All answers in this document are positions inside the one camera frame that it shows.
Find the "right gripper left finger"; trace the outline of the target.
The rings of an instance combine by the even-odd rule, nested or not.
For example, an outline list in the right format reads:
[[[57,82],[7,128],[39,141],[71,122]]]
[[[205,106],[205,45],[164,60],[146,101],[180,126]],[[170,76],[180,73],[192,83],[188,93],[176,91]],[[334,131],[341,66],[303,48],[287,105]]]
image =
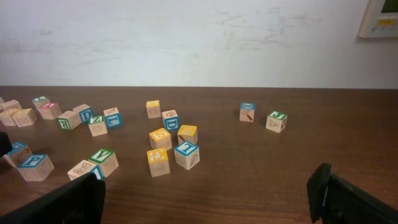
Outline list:
[[[105,195],[105,181],[87,173],[1,216],[1,223],[101,223]]]

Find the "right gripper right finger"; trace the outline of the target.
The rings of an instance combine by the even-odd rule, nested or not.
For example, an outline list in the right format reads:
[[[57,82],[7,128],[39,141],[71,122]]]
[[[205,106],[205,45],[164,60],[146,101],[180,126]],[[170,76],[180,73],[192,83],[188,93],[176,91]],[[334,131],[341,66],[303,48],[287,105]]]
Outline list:
[[[397,210],[332,173],[322,163],[307,182],[312,223],[397,224]]]

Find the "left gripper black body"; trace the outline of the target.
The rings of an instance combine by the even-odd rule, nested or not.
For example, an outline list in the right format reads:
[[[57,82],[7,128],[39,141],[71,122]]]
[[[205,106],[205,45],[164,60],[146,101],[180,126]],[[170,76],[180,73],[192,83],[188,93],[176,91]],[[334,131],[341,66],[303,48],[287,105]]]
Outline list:
[[[12,151],[12,143],[5,132],[0,132],[0,156],[4,156]]]

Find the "red A block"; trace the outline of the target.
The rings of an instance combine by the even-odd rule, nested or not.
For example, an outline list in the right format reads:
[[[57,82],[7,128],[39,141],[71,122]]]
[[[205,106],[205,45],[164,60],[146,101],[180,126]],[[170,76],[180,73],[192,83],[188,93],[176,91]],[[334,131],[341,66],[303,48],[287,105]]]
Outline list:
[[[43,119],[56,119],[62,114],[62,111],[58,103],[47,103],[39,108],[39,113]]]

